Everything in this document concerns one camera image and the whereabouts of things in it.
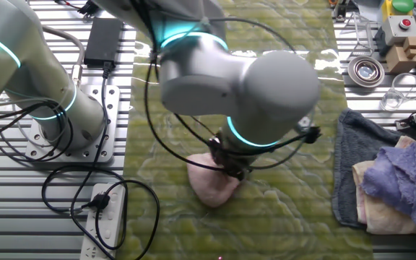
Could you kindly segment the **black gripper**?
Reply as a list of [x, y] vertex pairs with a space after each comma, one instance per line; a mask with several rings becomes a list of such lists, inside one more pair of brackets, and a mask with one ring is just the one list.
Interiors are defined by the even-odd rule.
[[250, 167], [252, 157], [223, 151], [222, 140], [218, 136], [209, 139], [209, 149], [214, 163], [222, 166], [228, 176], [243, 181], [253, 171]]

